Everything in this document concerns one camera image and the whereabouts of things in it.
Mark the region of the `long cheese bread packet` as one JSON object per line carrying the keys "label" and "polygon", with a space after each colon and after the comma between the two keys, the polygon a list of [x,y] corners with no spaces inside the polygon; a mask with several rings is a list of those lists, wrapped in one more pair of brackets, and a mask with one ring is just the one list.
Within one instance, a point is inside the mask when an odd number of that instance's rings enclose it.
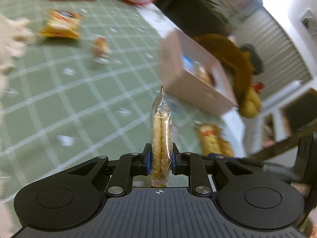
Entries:
{"label": "long cheese bread packet", "polygon": [[195,122],[195,129],[204,156],[209,154],[234,157],[229,138],[222,126],[216,123]]}

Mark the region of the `red rice cracker packet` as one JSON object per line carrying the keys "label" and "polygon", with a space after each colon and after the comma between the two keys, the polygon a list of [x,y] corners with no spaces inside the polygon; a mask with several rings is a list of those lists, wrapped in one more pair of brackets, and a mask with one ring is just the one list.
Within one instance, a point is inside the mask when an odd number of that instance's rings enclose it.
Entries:
{"label": "red rice cracker packet", "polygon": [[172,115],[160,88],[152,111],[152,155],[149,183],[153,187],[167,186],[173,157]]}

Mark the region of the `small clear snack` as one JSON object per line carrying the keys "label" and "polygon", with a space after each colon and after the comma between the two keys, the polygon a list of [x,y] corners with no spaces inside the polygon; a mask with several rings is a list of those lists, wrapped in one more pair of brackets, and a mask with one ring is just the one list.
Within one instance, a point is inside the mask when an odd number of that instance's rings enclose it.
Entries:
{"label": "small clear snack", "polygon": [[122,61],[112,57],[112,51],[107,40],[103,36],[95,36],[90,44],[90,53],[92,62],[96,64],[117,64]]}

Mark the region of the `yellow panda snack bag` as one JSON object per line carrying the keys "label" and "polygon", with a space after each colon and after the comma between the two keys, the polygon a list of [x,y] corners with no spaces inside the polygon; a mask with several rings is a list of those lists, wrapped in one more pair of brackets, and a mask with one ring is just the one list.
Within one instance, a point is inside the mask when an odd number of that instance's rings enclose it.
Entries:
{"label": "yellow panda snack bag", "polygon": [[51,9],[38,35],[45,38],[79,39],[83,16],[78,13]]}

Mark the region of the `blue white snack bag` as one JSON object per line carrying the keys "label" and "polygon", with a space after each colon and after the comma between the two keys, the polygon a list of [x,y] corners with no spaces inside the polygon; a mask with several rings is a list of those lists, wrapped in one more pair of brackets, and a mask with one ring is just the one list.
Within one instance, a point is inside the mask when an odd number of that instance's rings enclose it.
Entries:
{"label": "blue white snack bag", "polygon": [[183,68],[187,72],[189,72],[189,73],[191,73],[193,75],[195,75],[198,72],[198,70],[199,70],[199,68],[201,66],[200,62],[193,61],[190,58],[186,57],[185,55],[182,55],[182,61],[183,61]]}

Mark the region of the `yellow jacket on chair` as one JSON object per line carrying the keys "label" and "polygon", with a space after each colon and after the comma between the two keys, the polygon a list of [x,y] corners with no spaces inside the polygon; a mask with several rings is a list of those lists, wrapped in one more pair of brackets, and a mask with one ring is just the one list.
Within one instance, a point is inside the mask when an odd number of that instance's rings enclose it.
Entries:
{"label": "yellow jacket on chair", "polygon": [[[240,47],[241,52],[252,66],[252,75],[260,75],[264,71],[262,59],[259,57],[256,48],[251,44]],[[262,101],[259,93],[264,88],[262,82],[251,84],[247,92],[245,101],[239,107],[239,114],[245,118],[256,117],[262,110]]]}

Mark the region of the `green checked tablecloth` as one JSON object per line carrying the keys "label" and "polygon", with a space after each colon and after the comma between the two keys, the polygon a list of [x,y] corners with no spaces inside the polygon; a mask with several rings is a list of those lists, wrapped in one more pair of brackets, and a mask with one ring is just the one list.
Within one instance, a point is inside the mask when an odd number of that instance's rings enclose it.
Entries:
{"label": "green checked tablecloth", "polygon": [[[3,97],[5,202],[25,185],[100,154],[118,159],[150,140],[161,85],[161,37],[137,8],[117,0],[1,0],[1,13],[39,31],[50,9],[83,16],[79,40],[37,38],[9,74]],[[92,62],[103,36],[121,65]]]}

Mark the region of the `pink cardboard box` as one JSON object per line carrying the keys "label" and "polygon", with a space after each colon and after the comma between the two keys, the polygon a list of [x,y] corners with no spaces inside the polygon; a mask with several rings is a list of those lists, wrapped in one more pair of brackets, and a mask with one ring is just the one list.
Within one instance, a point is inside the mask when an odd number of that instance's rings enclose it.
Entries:
{"label": "pink cardboard box", "polygon": [[[206,49],[178,29],[161,42],[161,80],[164,91],[215,116],[238,104],[221,63]],[[183,68],[182,55],[201,66],[193,75]]]}

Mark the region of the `brown fuzzy coat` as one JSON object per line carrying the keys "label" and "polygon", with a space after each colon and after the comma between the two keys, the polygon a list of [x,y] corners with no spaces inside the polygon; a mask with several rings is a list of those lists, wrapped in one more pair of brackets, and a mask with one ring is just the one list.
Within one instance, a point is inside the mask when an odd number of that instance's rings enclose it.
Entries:
{"label": "brown fuzzy coat", "polygon": [[240,49],[228,38],[216,34],[205,34],[193,38],[210,52],[232,77],[232,89],[238,106],[246,100],[251,85],[253,68]]}

